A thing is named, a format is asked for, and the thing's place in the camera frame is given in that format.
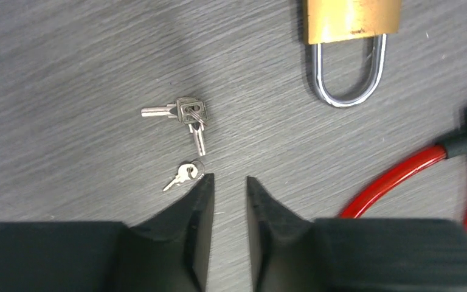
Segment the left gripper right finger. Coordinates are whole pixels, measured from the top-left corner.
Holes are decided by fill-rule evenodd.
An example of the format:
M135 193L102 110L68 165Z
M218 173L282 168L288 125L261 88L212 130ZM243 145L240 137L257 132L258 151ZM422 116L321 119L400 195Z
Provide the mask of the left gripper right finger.
M246 211L254 291L317 291L312 224L246 178Z

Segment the small silver key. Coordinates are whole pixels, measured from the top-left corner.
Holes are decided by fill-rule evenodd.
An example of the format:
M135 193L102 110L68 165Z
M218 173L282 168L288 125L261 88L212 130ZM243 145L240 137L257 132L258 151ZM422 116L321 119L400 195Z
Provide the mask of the small silver key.
M178 167L175 177L162 189L168 191L175 185L180 185L186 181L201 179L205 174L205 166L201 161L195 160L182 164Z

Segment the silver key bunch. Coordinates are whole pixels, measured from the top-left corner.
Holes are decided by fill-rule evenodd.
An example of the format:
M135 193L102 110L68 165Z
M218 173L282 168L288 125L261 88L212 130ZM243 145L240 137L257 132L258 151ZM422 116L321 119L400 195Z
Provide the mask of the silver key bunch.
M142 117L167 117L176 119L188 126L192 134L198 156L206 155L204 129L207 126L208 113L206 104L197 97L179 97L165 106L146 107L140 110Z

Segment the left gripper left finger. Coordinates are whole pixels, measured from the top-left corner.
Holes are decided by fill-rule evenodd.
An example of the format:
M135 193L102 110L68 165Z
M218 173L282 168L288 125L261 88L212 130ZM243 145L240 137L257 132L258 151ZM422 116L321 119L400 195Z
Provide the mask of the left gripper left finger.
M205 174L179 200L128 231L129 291L205 291L215 177Z

